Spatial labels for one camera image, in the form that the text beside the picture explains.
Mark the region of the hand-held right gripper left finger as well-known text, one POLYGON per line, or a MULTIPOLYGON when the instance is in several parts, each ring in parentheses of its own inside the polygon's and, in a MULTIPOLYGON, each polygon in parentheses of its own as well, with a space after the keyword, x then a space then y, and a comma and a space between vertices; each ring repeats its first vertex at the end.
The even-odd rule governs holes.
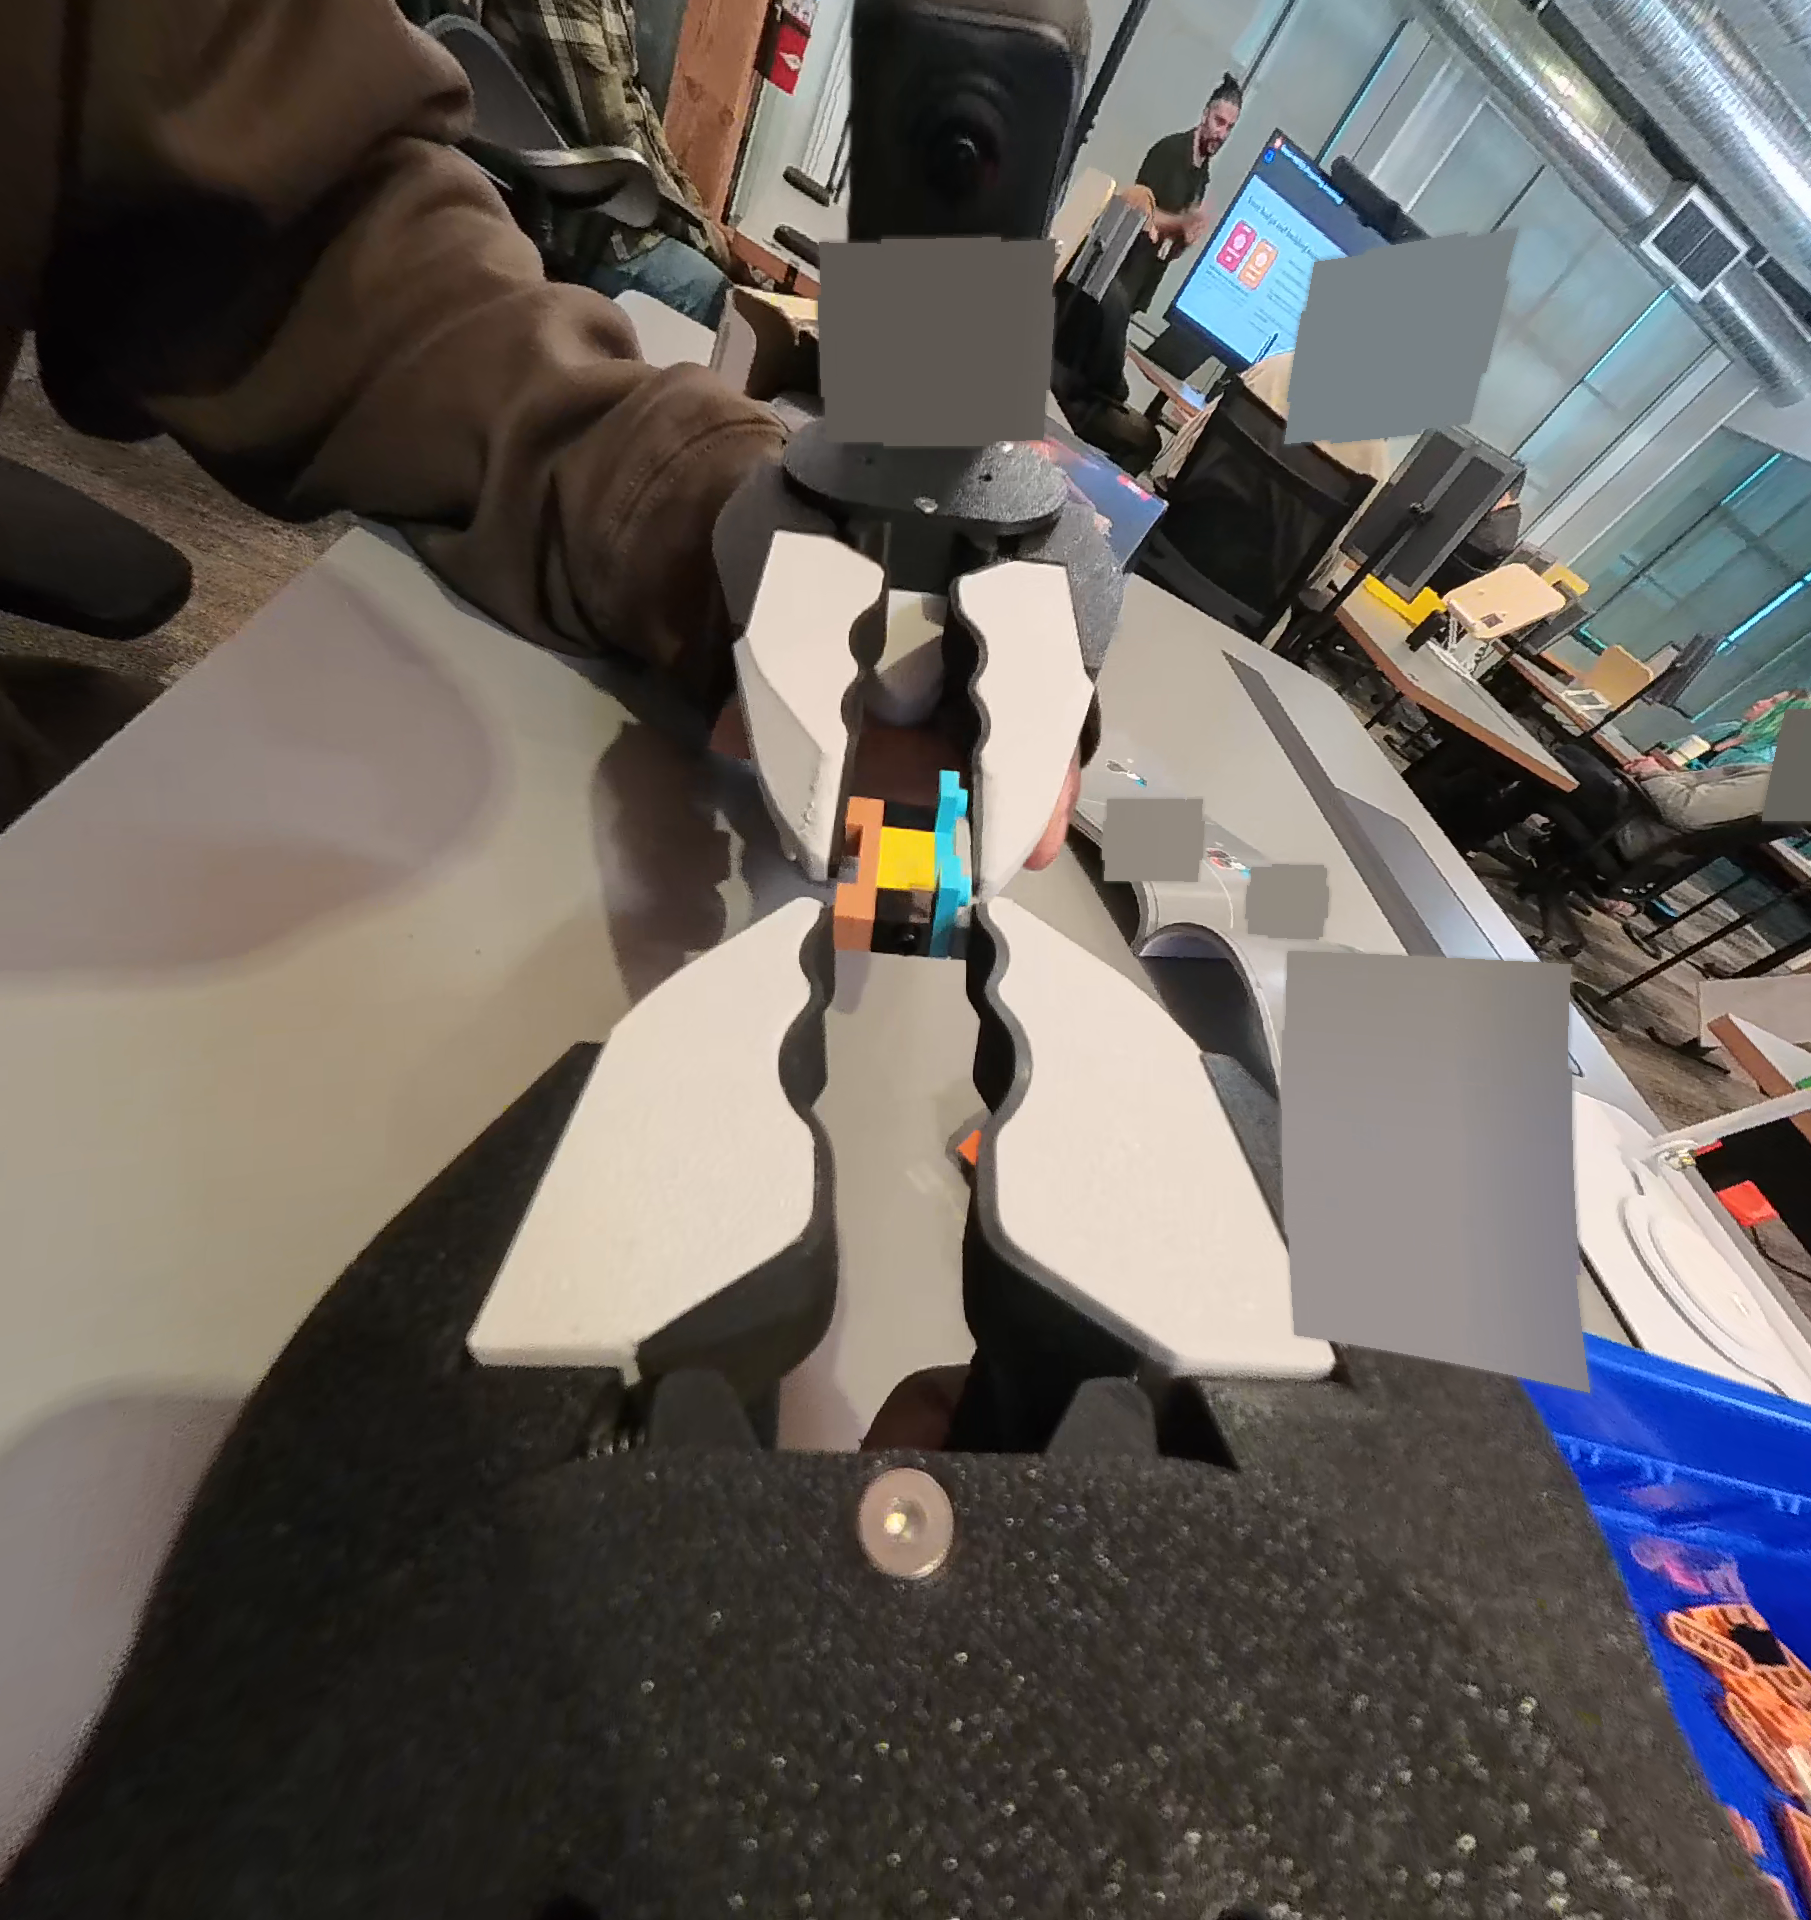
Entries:
POLYGON ((833 989, 830 909, 792 898, 623 1013, 467 1334, 475 1363, 778 1391, 834 1315, 833 989))

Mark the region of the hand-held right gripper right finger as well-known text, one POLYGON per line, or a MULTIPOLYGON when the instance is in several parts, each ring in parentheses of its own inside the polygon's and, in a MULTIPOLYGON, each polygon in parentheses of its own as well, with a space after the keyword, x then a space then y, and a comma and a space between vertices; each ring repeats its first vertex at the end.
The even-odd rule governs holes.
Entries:
POLYGON ((1078 1379, 1326 1379, 1206 1056, 1162 1001, 1009 898, 969 940, 986 1106, 969 1214, 983 1354, 1078 1379))

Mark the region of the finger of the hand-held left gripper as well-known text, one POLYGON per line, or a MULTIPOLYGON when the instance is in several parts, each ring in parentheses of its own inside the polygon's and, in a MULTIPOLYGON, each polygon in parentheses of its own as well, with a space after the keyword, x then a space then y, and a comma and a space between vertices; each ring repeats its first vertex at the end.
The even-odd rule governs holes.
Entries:
POLYGON ((734 646, 749 758, 781 842, 833 877, 864 683, 884 648, 884 567, 817 534, 778 532, 734 646))
POLYGON ((974 898, 1061 850, 1083 787, 1094 701, 1068 575, 1060 565, 985 565, 963 573, 952 610, 972 640, 974 742, 966 826, 974 898))

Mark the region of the yellow and black brick assembly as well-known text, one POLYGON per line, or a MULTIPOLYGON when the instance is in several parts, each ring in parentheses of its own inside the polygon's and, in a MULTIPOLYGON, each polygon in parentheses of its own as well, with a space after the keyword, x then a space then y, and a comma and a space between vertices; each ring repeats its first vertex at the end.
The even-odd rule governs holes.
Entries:
POLYGON ((844 951, 931 958, 939 889, 936 812, 851 797, 833 901, 833 940, 844 951))

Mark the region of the blue storage bin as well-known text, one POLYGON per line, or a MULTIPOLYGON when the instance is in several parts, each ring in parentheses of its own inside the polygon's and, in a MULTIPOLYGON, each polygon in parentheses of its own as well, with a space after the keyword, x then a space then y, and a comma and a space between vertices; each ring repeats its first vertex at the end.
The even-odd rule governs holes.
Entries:
POLYGON ((1661 1683, 1708 1787, 1734 1783, 1712 1763, 1708 1708, 1675 1704, 1679 1661, 1656 1651, 1646 1577, 1631 1543, 1661 1533, 1736 1560, 1749 1594, 1811 1665, 1811 1407, 1675 1361, 1587 1340, 1586 1390, 1530 1382, 1527 1391, 1577 1478, 1661 1683))

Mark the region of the pile of bricks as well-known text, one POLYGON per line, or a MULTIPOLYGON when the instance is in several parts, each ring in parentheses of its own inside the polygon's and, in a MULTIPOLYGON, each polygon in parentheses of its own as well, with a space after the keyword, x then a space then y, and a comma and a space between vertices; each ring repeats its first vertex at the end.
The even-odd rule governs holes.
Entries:
POLYGON ((1732 1557, 1648 1533, 1631 1543, 1646 1577, 1656 1651, 1677 1657, 1675 1704, 1708 1708, 1712 1763, 1734 1765, 1722 1799, 1784 1916, 1811 1916, 1811 1665, 1749 1594, 1732 1557))

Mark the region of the person's left forearm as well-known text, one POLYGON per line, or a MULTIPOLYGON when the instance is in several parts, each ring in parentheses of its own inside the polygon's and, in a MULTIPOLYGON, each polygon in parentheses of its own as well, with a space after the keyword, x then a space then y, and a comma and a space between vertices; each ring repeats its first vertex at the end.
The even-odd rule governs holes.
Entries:
POLYGON ((470 112, 394 4, 0 4, 0 403, 31 334, 72 429, 407 525, 474 607, 710 723, 716 523, 785 433, 546 278, 470 112))

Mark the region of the white desk stand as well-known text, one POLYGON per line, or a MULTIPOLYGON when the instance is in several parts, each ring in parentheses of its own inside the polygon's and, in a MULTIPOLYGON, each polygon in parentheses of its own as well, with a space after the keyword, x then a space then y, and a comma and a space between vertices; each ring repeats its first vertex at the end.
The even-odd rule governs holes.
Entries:
POLYGON ((1746 1261, 1708 1190, 1654 1134, 1574 1091, 1579 1254, 1630 1340, 1648 1354, 1811 1407, 1811 1341, 1746 1261))

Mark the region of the person's left hand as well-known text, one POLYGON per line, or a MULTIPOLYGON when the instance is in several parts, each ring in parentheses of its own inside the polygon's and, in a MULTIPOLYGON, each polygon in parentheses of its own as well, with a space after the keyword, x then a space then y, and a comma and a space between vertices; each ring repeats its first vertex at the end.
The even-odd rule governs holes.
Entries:
POLYGON ((993 895, 1019 870, 1045 868, 1060 856, 1080 789, 1080 735, 1083 723, 1066 727, 1048 709, 1036 718, 989 709, 914 727, 873 720, 851 727, 836 720, 816 736, 781 707, 753 713, 731 697, 710 744, 749 767, 781 850, 817 889, 841 858, 850 798, 932 806, 941 774, 961 774, 983 806, 972 832, 993 895))

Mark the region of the person's right hand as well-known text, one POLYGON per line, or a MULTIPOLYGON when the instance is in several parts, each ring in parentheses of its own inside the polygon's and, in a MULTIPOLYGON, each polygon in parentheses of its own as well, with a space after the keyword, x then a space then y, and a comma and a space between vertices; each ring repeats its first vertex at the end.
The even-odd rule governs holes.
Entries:
POLYGON ((875 1413, 861 1453, 942 1453, 971 1379, 971 1365, 919 1369, 899 1379, 875 1413))

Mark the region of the printed brick set box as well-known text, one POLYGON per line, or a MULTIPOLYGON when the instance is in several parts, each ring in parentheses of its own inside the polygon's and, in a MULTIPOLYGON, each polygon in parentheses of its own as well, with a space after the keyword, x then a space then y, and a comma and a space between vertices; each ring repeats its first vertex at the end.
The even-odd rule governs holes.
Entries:
POLYGON ((1114 563, 1133 573, 1142 548, 1167 513, 1167 501, 1152 483, 1134 478, 1103 451, 1084 445, 1066 427, 1056 427, 1043 442, 1045 455, 1060 466, 1068 491, 1080 498, 1103 529, 1114 563))

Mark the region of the brick instruction booklet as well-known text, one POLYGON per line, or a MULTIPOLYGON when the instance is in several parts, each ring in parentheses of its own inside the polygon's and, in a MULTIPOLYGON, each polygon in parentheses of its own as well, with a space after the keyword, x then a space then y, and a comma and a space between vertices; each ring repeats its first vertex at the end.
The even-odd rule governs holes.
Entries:
POLYGON ((1208 1053, 1278 1091, 1285 974, 1294 940, 1250 927, 1252 874, 1265 856, 1201 817, 1203 850, 1194 879, 1134 879, 1133 954, 1167 1009, 1208 1053))

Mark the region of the black mesh chair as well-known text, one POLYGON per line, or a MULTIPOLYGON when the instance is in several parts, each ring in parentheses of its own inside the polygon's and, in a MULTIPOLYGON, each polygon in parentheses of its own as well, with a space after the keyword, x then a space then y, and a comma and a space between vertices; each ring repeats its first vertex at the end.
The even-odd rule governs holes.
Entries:
POLYGON ((1288 445, 1285 418, 1230 379, 1199 421, 1180 470, 1158 483, 1164 511, 1133 567, 1265 643, 1375 483, 1370 472, 1320 445, 1288 445))

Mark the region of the wooden table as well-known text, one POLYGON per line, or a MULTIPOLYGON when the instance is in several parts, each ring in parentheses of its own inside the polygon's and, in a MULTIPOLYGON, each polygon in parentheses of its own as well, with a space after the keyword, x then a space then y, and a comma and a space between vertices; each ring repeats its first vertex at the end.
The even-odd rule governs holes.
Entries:
MULTIPOLYGON (((1736 1069, 1746 1072, 1767 1098, 1781 1098, 1784 1093, 1811 1086, 1811 1049, 1804 1046, 1786 1041, 1769 1029, 1736 1013, 1724 1013, 1708 1021, 1708 1032, 1714 1043, 1730 1053, 1736 1069)), ((1761 1126, 1757 1133, 1763 1137, 1779 1131, 1784 1124, 1794 1126, 1811 1152, 1811 1107, 1773 1126, 1761 1126)))
POLYGON ((1335 624, 1397 697, 1472 740, 1518 777, 1574 792, 1577 777, 1561 754, 1527 731, 1493 695, 1439 659, 1434 644, 1413 646, 1411 624, 1370 593, 1354 591, 1335 610, 1335 624))

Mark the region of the grey monitor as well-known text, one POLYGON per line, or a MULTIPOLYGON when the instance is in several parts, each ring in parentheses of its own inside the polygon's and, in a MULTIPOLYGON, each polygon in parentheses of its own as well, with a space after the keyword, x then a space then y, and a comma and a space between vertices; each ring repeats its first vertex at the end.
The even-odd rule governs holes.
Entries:
POLYGON ((1341 550, 1372 580, 1413 601, 1522 478, 1516 456, 1468 427, 1426 429, 1354 515, 1341 550))

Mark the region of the black office chair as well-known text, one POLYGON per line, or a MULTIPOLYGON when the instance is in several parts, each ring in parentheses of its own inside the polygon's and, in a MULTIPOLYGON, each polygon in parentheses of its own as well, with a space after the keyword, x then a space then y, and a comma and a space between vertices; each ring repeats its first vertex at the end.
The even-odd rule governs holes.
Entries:
POLYGON ((498 185, 550 271, 591 273, 614 227, 652 227, 664 194, 645 157, 579 145, 556 131, 504 48, 470 16, 439 11, 425 32, 452 54, 471 87, 460 150, 498 185))

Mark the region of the tan wooden stand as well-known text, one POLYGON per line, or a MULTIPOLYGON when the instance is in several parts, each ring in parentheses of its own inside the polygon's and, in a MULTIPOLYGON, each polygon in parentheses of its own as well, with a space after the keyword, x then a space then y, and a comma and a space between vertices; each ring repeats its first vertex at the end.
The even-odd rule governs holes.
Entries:
POLYGON ((1444 594, 1457 628, 1472 640, 1511 638, 1563 610, 1563 589, 1525 563, 1493 567, 1444 594))

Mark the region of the brown wooden post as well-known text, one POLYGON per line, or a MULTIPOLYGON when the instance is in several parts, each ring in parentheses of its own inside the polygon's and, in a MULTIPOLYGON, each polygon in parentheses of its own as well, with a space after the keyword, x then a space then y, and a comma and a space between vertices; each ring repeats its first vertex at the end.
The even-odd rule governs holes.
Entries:
POLYGON ((664 114, 685 175, 716 218, 726 215, 761 87, 772 1, 688 1, 664 114))

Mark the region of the wall display screen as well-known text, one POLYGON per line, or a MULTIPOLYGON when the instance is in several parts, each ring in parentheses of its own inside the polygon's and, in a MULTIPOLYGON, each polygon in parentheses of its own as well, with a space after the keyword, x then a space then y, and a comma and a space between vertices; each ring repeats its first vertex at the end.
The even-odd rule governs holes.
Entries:
POLYGON ((1228 370, 1297 343, 1314 267, 1389 246, 1346 191, 1285 131, 1254 167, 1196 249, 1167 322, 1228 370))

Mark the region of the silver air duct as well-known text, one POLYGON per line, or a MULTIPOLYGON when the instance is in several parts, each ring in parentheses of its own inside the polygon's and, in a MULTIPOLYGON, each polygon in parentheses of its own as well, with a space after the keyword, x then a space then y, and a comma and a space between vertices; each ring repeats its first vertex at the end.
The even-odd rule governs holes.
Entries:
POLYGON ((1609 72, 1811 294, 1811 61, 1800 4, 1566 1, 1609 72))
POLYGON ((1661 165, 1536 11, 1516 1, 1418 1, 1414 11, 1773 404, 1811 397, 1811 332, 1757 269, 1754 239, 1708 188, 1661 165))

